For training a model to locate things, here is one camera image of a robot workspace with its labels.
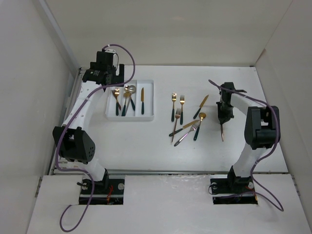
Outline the copper knife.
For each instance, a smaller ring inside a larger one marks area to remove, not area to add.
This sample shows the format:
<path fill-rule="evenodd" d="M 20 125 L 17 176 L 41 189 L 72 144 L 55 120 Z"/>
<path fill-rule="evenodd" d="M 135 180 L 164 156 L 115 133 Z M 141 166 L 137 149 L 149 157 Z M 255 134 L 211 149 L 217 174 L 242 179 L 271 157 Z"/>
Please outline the copper knife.
<path fill-rule="evenodd" d="M 222 139 L 222 142 L 224 142 L 224 129 L 223 129 L 223 124 L 220 125 L 220 131 L 221 131 L 221 139 Z"/>

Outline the silver spoon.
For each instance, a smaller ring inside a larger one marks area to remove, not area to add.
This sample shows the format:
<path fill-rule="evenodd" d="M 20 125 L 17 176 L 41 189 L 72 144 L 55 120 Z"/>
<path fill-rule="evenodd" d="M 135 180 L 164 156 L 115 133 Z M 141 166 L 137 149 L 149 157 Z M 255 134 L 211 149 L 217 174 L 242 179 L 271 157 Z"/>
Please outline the silver spoon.
<path fill-rule="evenodd" d="M 132 95 L 132 94 L 134 94 L 136 92 L 136 87 L 134 85 L 126 86 L 125 90 Z M 132 96 L 130 96 L 130 102 L 131 102 L 131 105 L 132 105 L 132 109 L 135 110 L 135 103 L 134 103 L 134 101 L 132 99 Z"/>

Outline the gold fork green handle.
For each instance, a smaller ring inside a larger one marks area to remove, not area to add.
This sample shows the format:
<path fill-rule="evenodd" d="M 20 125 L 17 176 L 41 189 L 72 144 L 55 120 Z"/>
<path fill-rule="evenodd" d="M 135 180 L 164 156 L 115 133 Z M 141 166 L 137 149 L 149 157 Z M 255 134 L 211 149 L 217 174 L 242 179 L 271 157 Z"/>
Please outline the gold fork green handle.
<path fill-rule="evenodd" d="M 181 105 L 181 113 L 180 113 L 180 125 L 183 124 L 183 105 L 185 103 L 185 97 L 184 95 L 180 96 L 180 105 Z"/>
<path fill-rule="evenodd" d="M 172 93 L 173 105 L 172 105 L 171 122 L 174 122 L 174 120 L 175 120 L 175 101 L 176 101 L 176 96 L 177 96 L 177 93 Z"/>

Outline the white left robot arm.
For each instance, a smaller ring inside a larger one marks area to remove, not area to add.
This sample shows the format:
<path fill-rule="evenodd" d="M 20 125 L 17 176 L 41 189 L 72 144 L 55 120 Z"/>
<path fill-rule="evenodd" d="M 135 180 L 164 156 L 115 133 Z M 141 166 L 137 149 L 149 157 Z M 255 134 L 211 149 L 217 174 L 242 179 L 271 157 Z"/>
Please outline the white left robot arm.
<path fill-rule="evenodd" d="M 105 179 L 106 169 L 95 157 L 96 146 L 88 135 L 92 114 L 105 89 L 102 86 L 124 82 L 124 65 L 117 75 L 118 55 L 115 50 L 98 51 L 96 61 L 90 63 L 81 79 L 75 104 L 60 127 L 53 129 L 53 138 L 59 148 L 58 156 L 69 162 L 77 162 L 78 169 L 92 176 L 92 187 L 98 193 L 109 188 Z"/>

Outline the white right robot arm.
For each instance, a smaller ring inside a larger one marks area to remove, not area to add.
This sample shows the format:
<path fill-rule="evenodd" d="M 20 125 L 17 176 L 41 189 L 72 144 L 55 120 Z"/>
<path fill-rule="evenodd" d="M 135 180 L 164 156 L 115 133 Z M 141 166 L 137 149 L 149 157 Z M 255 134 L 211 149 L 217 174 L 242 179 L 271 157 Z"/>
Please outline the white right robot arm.
<path fill-rule="evenodd" d="M 212 179 L 215 194 L 240 194 L 253 183 L 251 171 L 267 149 L 280 141 L 279 108 L 243 95 L 232 82 L 219 87 L 220 101 L 217 102 L 217 117 L 220 126 L 234 118 L 233 108 L 246 115 L 245 146 L 238 161 L 230 168 L 224 179 Z"/>

